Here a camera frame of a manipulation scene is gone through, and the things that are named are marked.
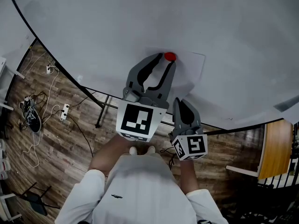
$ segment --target shoe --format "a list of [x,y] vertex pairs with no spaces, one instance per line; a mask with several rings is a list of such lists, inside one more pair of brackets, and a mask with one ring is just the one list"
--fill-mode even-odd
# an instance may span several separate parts
[[154,146],[150,146],[146,154],[154,154],[156,152],[156,148]]
[[131,155],[137,155],[137,148],[136,148],[135,146],[132,146],[132,147],[130,148],[129,153],[130,153]]

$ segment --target wooden floor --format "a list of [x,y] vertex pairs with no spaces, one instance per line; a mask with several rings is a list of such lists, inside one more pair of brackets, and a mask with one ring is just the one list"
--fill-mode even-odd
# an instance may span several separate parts
[[[33,59],[35,61],[45,51],[38,43],[33,47]],[[52,186],[43,198],[49,205],[63,206],[65,199],[70,193],[73,185],[80,182],[87,171],[91,160],[91,153],[86,140],[71,119],[59,120],[59,113],[52,116],[42,127],[41,141],[36,146],[36,154],[40,164],[36,168],[30,167],[23,159],[22,151],[27,151],[33,143],[30,128],[25,131],[19,130],[19,123],[24,119],[19,109],[19,103],[25,96],[38,94],[41,91],[49,93],[49,89],[57,72],[46,74],[48,62],[46,53],[32,67],[25,79],[17,77],[10,91],[8,104],[14,107],[9,114],[9,121],[14,128],[7,130],[6,156],[11,163],[11,171],[8,173],[6,184],[16,192],[22,193],[31,184],[37,182],[37,187],[45,189]],[[23,71],[30,60],[29,52],[20,71]],[[106,95],[95,93],[94,96],[104,101]],[[71,83],[61,72],[55,79],[51,89],[48,109],[45,116],[50,114],[54,105],[63,108],[65,103],[76,105],[86,96],[73,83]],[[117,105],[118,99],[109,99],[109,103]],[[69,114],[78,123],[81,130],[90,142],[93,152],[101,148],[115,132],[117,110],[105,108],[101,119],[101,127],[95,128],[101,108],[90,99],[85,100],[79,106],[72,108]],[[205,126],[205,131],[215,130]],[[162,148],[170,147],[168,133],[173,128],[160,125],[150,144],[156,147],[157,152]],[[235,202],[236,191],[244,188],[253,178],[227,171],[226,165],[257,171],[263,144],[263,128],[246,132],[230,133],[223,135],[208,136],[208,155],[195,160],[196,174],[199,187],[208,189],[214,197],[217,205],[222,208]],[[139,143],[138,152],[146,149],[148,144]],[[33,148],[30,155],[25,154],[28,161],[35,165],[37,163]],[[171,154],[163,153],[162,157],[168,163]],[[172,167],[173,174],[177,180],[180,179],[179,162],[175,159]],[[47,208],[48,216],[41,216],[34,212],[26,201],[15,198],[15,210],[23,215],[25,223],[53,223],[59,210]]]

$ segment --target red ball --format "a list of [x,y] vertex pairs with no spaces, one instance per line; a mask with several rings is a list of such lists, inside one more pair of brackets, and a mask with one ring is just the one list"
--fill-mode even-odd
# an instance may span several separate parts
[[172,61],[175,61],[177,58],[176,58],[176,55],[174,54],[174,53],[172,53],[172,52],[166,52],[165,54],[164,54],[164,57],[165,57],[165,59],[167,60],[167,61],[170,61],[170,62],[172,62]]

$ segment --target electrical outlet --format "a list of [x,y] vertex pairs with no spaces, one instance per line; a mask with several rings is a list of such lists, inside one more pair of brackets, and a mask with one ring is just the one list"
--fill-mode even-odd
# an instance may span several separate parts
[[70,107],[70,105],[64,104],[64,108],[63,108],[63,111],[61,113],[61,119],[62,120],[66,120],[67,114],[69,112],[69,107]]
[[47,65],[47,74],[51,73],[50,65]]

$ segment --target white shirt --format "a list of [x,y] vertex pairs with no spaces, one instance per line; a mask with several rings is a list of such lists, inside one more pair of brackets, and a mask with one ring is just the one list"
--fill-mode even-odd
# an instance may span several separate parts
[[184,195],[155,156],[122,156],[105,176],[89,170],[74,185],[56,224],[227,224],[206,189]]

